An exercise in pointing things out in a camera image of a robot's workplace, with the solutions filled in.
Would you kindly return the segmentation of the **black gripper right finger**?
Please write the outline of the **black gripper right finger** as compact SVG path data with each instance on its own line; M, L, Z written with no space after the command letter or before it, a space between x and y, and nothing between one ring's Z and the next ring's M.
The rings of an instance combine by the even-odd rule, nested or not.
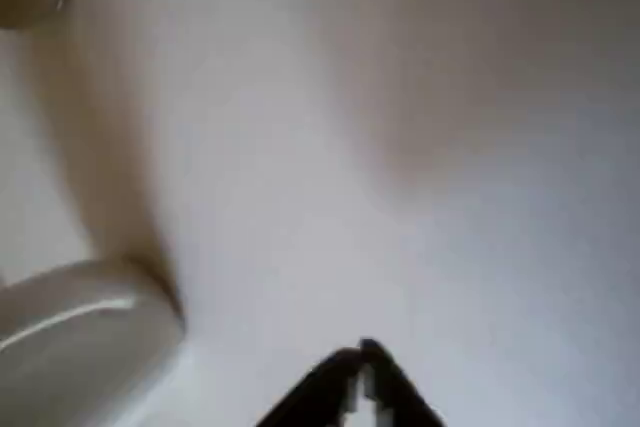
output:
M376 426L445 426L380 342L364 338L359 346L364 392L375 405Z

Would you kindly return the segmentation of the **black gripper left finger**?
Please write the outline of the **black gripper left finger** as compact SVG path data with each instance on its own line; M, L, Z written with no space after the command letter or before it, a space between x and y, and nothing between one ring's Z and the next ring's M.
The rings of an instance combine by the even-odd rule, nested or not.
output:
M359 349L334 351L303 376L257 426L340 426L361 366Z

